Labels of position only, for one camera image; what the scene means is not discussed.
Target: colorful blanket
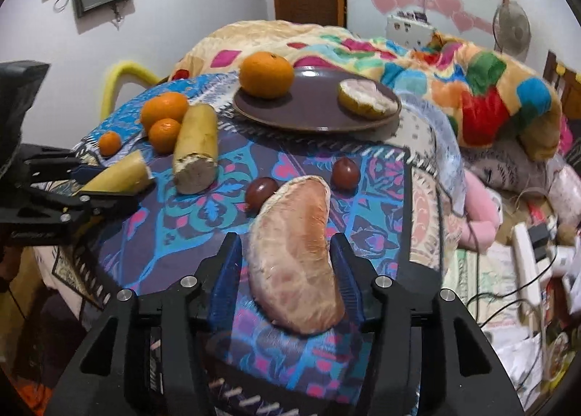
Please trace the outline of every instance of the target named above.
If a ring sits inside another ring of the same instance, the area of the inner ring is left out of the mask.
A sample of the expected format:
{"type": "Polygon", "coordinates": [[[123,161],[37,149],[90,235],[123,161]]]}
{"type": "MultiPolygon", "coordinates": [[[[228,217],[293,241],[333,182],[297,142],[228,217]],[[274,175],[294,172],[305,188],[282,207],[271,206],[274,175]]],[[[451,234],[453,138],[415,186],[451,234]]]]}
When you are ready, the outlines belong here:
{"type": "Polygon", "coordinates": [[[295,67],[339,68],[437,105],[463,147],[488,147],[519,135],[532,160],[551,158],[559,144],[561,103],[535,72],[511,57],[435,35],[421,51],[347,29],[286,21],[230,24],[203,39],[170,79],[236,70],[248,55],[271,51],[295,67]]]}

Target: metal bolt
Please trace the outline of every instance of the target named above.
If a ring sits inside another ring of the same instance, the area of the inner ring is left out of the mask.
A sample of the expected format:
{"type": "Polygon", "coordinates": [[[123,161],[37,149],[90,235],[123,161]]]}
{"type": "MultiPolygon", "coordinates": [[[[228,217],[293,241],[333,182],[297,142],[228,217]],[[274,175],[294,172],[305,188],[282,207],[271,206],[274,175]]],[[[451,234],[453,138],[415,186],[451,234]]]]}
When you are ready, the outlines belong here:
{"type": "Polygon", "coordinates": [[[133,292],[131,290],[128,290],[127,288],[125,288],[124,290],[121,290],[121,291],[119,291],[119,293],[117,293],[117,300],[119,300],[120,302],[126,302],[132,296],[133,296],[133,292]]]}
{"type": "Polygon", "coordinates": [[[179,284],[181,286],[183,286],[184,288],[191,288],[193,286],[196,286],[197,282],[198,282],[198,280],[196,279],[196,277],[190,275],[190,276],[183,277],[179,281],[179,284]]]}
{"type": "Polygon", "coordinates": [[[440,298],[442,298],[445,302],[453,302],[456,298],[456,294],[449,288],[444,288],[442,291],[440,291],[440,298]]]}
{"type": "Polygon", "coordinates": [[[385,275],[380,275],[375,279],[375,284],[380,288],[389,288],[393,285],[393,280],[385,275]]]}

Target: large orange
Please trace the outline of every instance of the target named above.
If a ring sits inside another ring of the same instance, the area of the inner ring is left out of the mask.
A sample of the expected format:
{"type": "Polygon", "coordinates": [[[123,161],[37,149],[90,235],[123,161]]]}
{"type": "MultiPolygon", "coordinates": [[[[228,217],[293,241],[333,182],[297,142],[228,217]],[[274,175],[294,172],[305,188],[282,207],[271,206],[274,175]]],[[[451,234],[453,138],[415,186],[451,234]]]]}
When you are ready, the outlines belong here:
{"type": "Polygon", "coordinates": [[[240,66],[240,86],[258,98],[280,98],[291,89],[294,80],[292,65],[280,55],[256,52],[240,66]]]}
{"type": "Polygon", "coordinates": [[[149,130],[149,142],[158,154],[174,151],[181,124],[175,119],[160,119],[149,130]]]}
{"type": "Polygon", "coordinates": [[[151,127],[161,119],[174,119],[182,122],[188,110],[188,99],[181,93],[167,92],[146,101],[141,108],[139,120],[147,134],[151,127]]]}
{"type": "Polygon", "coordinates": [[[121,149],[121,136],[112,130],[99,138],[99,152],[103,157],[114,156],[121,149]]]}

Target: purple plate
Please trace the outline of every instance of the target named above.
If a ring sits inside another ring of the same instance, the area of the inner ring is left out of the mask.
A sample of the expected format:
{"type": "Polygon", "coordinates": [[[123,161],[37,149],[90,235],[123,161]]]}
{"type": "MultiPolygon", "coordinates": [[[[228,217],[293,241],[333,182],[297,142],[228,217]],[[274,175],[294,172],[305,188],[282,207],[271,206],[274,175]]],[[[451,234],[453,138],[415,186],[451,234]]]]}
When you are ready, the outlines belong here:
{"type": "Polygon", "coordinates": [[[342,107],[338,100],[339,83],[347,78],[366,79],[342,70],[299,68],[294,71],[290,92],[282,98],[264,100],[240,89],[232,105],[252,121],[303,132],[352,132],[399,122],[401,101],[391,89],[377,82],[378,90],[397,102],[395,114],[371,121],[342,107]]]}

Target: orange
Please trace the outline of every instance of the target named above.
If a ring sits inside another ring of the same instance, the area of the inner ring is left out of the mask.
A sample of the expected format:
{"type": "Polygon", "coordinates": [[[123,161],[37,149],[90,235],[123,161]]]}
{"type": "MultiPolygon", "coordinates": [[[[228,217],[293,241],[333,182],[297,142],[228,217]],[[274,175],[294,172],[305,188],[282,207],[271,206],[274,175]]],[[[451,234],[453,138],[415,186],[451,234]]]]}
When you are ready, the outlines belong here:
{"type": "Polygon", "coordinates": [[[182,122],[188,110],[188,98],[176,92],[163,93],[146,101],[139,116],[143,129],[149,133],[151,127],[161,119],[174,119],[182,122]]]}
{"type": "Polygon", "coordinates": [[[242,62],[239,80],[249,95],[272,100],[286,95],[291,89],[294,69],[280,55],[256,52],[242,62]]]}
{"type": "Polygon", "coordinates": [[[175,119],[160,119],[149,130],[149,142],[158,154],[170,154],[174,151],[181,124],[175,119]]]}
{"type": "Polygon", "coordinates": [[[103,157],[114,156],[121,149],[121,136],[112,130],[99,138],[99,151],[103,157]]]}

